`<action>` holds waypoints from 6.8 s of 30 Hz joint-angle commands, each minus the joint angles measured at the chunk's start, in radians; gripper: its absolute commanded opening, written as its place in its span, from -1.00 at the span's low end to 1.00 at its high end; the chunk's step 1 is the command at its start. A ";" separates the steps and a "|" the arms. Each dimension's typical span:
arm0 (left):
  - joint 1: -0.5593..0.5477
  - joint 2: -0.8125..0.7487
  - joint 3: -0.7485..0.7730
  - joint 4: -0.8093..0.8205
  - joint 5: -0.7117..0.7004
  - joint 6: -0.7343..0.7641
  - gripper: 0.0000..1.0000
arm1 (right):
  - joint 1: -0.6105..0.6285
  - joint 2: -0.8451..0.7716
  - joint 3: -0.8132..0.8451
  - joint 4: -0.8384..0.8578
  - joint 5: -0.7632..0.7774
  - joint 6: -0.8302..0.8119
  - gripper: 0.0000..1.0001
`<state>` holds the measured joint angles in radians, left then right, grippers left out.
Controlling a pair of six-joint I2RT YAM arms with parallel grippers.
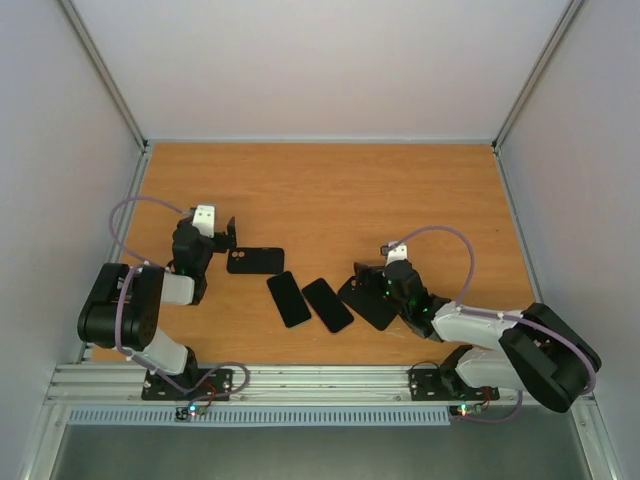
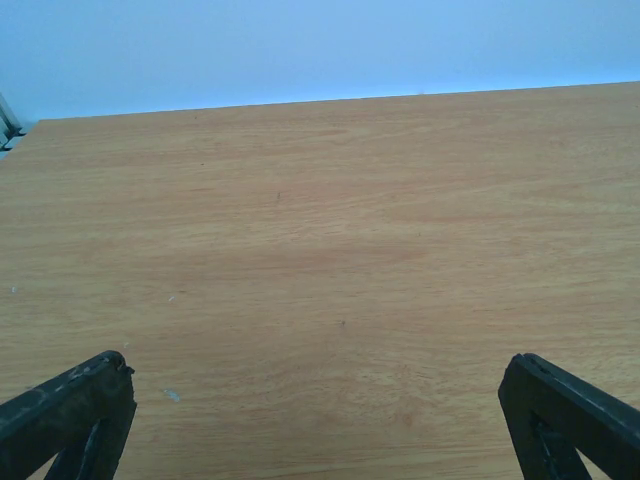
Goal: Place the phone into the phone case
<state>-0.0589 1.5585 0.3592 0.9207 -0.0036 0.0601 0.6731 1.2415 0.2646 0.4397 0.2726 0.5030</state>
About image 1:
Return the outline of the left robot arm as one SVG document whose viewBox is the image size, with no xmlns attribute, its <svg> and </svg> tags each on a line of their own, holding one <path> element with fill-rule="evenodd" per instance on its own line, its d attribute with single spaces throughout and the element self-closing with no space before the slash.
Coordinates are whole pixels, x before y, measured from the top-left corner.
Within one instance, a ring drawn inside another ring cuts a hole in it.
<svg viewBox="0 0 640 480">
<path fill-rule="evenodd" d="M 178 222 L 173 258 L 166 267 L 106 263 L 85 301 L 77 323 L 79 338 L 115 349 L 157 375 L 179 398 L 195 395 L 207 374 L 194 351 L 158 326 L 160 307 L 197 306 L 207 287 L 207 269 L 216 253 L 237 246 L 236 222 L 216 232 L 203 211 Z"/>
</svg>

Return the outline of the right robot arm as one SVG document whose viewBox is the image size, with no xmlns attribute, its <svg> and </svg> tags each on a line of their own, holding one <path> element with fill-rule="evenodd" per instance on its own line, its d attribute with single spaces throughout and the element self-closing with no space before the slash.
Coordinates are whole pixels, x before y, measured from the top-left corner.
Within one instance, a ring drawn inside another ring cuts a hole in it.
<svg viewBox="0 0 640 480">
<path fill-rule="evenodd" d="M 514 311 L 469 307 L 429 292 L 408 260 L 357 263 L 352 287 L 366 320 L 390 314 L 421 339 L 456 344 L 436 375 L 452 399 L 472 389 L 503 388 L 564 413 L 595 388 L 600 357 L 543 303 Z"/>
</svg>

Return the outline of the dark green phone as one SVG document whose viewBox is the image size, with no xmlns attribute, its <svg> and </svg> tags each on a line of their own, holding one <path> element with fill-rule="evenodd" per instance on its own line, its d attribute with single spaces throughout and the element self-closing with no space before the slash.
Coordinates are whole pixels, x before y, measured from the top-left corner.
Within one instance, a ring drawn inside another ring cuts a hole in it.
<svg viewBox="0 0 640 480">
<path fill-rule="evenodd" d="M 286 328 L 295 328 L 312 318 L 301 290 L 290 271 L 272 276 L 266 284 Z"/>
</svg>

